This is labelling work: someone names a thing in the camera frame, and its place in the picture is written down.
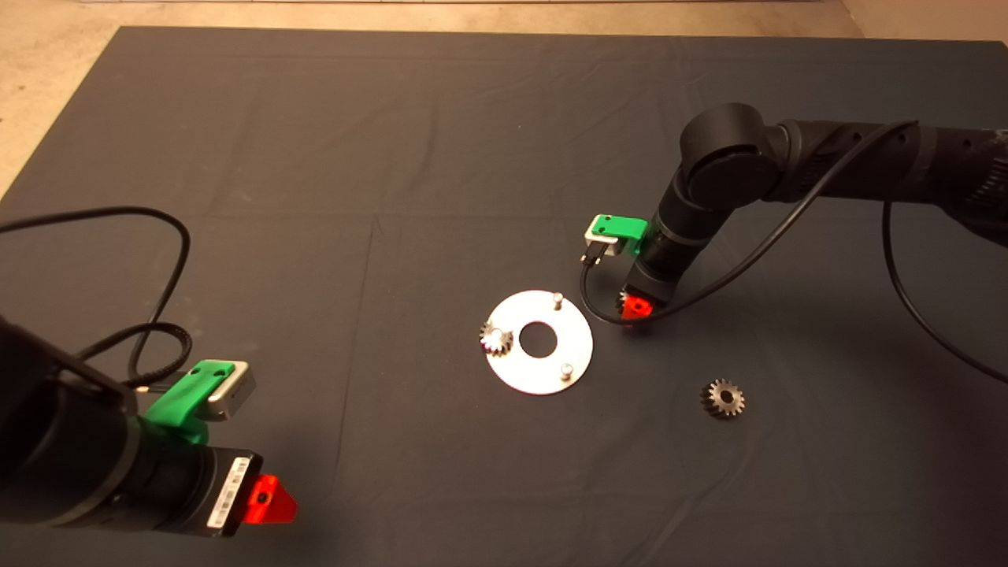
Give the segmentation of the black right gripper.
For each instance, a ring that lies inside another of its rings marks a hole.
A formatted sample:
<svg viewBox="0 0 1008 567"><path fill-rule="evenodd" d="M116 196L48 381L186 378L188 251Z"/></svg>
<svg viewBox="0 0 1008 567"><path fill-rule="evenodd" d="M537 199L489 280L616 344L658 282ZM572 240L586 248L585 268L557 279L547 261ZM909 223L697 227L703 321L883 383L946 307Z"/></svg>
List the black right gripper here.
<svg viewBox="0 0 1008 567"><path fill-rule="evenodd" d="M638 256L625 279L627 295L621 295L621 318L648 318L653 306L669 305L685 270L687 259L680 256Z"/></svg>

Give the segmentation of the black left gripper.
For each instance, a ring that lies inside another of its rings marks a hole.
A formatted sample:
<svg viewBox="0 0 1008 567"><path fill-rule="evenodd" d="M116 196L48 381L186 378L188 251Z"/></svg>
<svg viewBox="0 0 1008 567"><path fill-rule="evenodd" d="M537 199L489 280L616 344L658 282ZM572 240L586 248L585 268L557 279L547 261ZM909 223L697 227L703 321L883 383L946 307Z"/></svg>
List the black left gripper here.
<svg viewBox="0 0 1008 567"><path fill-rule="evenodd" d="M259 474L263 457L248 449L191 446L194 457L169 473L181 482L156 532L229 538L240 524L291 524L298 503L276 475Z"/></svg>

